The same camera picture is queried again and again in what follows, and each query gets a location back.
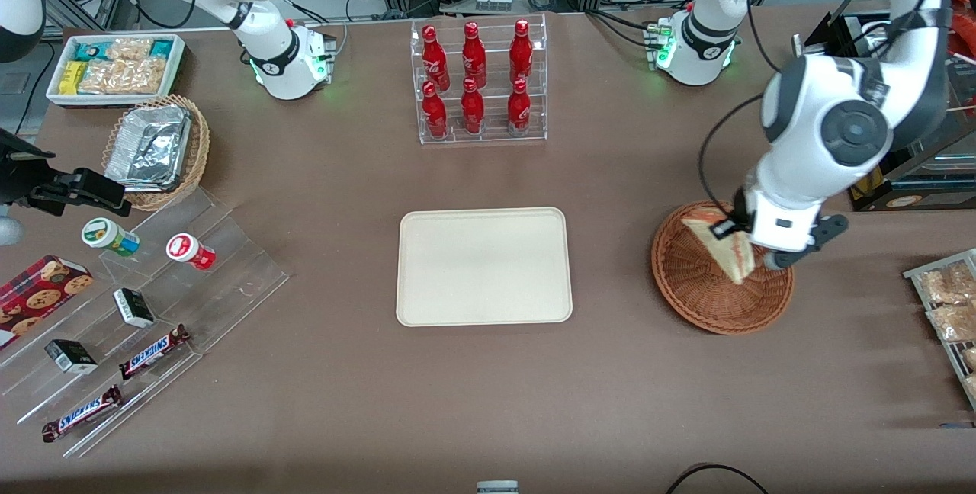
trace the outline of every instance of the round wicker basket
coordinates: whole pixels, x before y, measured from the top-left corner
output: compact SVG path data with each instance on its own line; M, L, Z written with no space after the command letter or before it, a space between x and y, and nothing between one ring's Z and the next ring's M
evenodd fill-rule
M691 203L668 216L651 246L651 271L661 293L680 316L715 334L750 334L777 320L794 292L792 268L771 271L766 250L753 247L756 270L741 285L719 268L681 217L710 201Z
M210 150L210 129L207 127L207 119L200 114L200 109L192 101L181 95L167 95L164 98L154 98L145 104L139 104L130 109L147 109L162 107L163 105L180 105L193 115L191 126L191 138L186 143L186 156L184 166L182 166L182 181L180 185L168 193L126 193L125 198L132 203L132 206L146 212L156 212L168 202L182 200L191 194L200 184L203 178L203 171L207 167L207 152ZM101 153L101 168L104 171L108 166L108 157L111 157L112 149L115 148L115 137L118 136L119 126L122 125L122 118L115 123L115 129L108 136L108 144L105 151Z

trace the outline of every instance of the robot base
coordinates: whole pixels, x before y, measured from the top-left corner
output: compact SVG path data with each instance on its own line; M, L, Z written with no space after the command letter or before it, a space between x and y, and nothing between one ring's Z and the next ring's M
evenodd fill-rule
M330 84L332 71L335 69L334 39L327 41L321 33L306 27L292 27L292 31L299 37L299 53L280 75L269 76L261 73L251 63L258 83L264 85L265 90L278 99L302 98L318 85Z
M657 25L644 30L644 43L651 47L647 51L647 64L652 71L668 73L681 84L705 85L714 81L728 66L735 42L730 43L724 56L701 59L681 36L681 23L687 17L687 11L676 12L671 18L660 18Z

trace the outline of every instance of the small black box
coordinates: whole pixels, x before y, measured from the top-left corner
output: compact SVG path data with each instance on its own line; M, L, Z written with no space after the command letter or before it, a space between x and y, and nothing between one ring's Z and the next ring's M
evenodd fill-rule
M120 288L112 295L115 297L115 306L119 313L122 313L122 320L126 324L131 324L140 328L153 326L153 312L149 310L143 294L136 290Z
M95 359L85 351L84 345L73 340L52 340L44 345L44 351L55 359L55 364L62 372L87 374L98 366Z

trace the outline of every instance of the acrylic bottle rack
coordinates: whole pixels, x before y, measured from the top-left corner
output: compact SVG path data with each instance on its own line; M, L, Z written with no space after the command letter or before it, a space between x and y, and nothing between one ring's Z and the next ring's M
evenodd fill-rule
M529 40L532 41L532 74L528 80L527 94L532 101L529 111L529 128L525 136L516 137L509 133L509 96L512 95L512 80L509 77L509 47L515 36L517 19L529 22ZM417 126L421 144L444 143L501 143L524 142L524 140L545 140L547 126L547 26L541 14L499 15L499 17L471 18L478 23L478 32L485 45L488 63L488 81L481 88L485 104L484 128L478 136L470 135L464 129L461 116L461 95L464 88L464 64L461 63L461 49L464 48L464 28L454 26L451 19L433 21L414 21L411 26L410 59L414 75L414 101L417 102ZM421 108L424 95L421 85L426 80L424 71L424 39L419 36L425 25L437 29L437 40L447 53L447 71L451 85L447 91L440 92L447 108L448 135L445 140L435 140L426 129L424 111Z

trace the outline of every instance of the clear acrylic display stand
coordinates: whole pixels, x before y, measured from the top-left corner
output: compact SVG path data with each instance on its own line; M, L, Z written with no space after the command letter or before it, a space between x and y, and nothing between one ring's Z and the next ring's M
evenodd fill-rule
M140 237L135 255L101 254L104 271L95 271L100 282L89 289L93 297L64 316L60 316L63 310L56 311L48 319L55 320L42 321L5 349L10 355L2 355L6 359L0 363L2 403L17 415L18 424L36 429L37 442L42 442L46 422L66 416L118 383L125 400L121 408L105 410L51 445L66 458L91 450L288 280L268 253L237 226L230 209L200 188L147 217L133 232ZM165 245L176 233L198 237L216 252L216 264L209 271L198 271L170 260ZM122 321L112 297L120 287L142 291L156 324L141 329ZM181 323L191 340L123 383L118 365ZM81 342L98 368L87 376L60 371L44 351L54 338Z
M532 41L532 75L526 81L527 93L532 99L529 111L529 129L525 136L509 133L509 96L512 95L512 80L509 77L509 48L515 36L515 22L526 19L529 22L529 40ZM441 21L414 21L411 26L410 59L414 68L414 99L417 102L417 126L421 144L428 143L485 143L485 142L524 142L524 140L545 140L547 128L547 57L546 18L533 15L492 15L477 18L478 32L485 45L488 62L488 83L481 88L485 102L485 125L479 136L471 136L464 129L461 116L461 95L464 88L464 64L461 63L461 49L464 48L464 28L444 27ZM435 140L426 129L424 109L421 108L424 95L421 85L426 80L424 71L424 39L419 32L425 25L437 29L437 40L447 53L447 72L451 77L451 87L440 94L447 108L446 139Z

